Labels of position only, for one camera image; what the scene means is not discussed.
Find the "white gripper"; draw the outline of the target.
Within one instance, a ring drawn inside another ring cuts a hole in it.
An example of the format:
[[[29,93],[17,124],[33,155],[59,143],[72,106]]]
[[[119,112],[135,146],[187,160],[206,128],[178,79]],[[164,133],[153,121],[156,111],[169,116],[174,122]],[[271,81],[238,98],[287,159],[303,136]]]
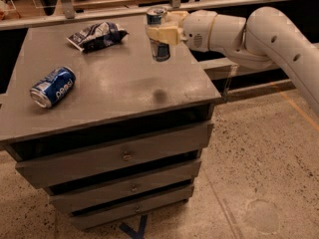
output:
[[[187,37],[186,45],[193,51],[207,52],[209,35],[214,18],[214,11],[198,10],[168,12],[164,22],[168,25],[147,26],[147,35],[155,41],[169,45],[177,45]]]

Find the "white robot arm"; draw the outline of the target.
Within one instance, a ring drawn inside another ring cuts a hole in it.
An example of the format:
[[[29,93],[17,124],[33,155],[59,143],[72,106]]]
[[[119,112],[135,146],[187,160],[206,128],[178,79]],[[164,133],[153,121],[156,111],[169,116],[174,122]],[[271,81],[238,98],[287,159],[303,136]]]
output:
[[[147,20],[146,32],[154,41],[217,52],[254,70],[277,65],[319,113],[319,49],[281,11],[261,7],[243,18],[206,10],[169,12],[155,6],[147,11]]]

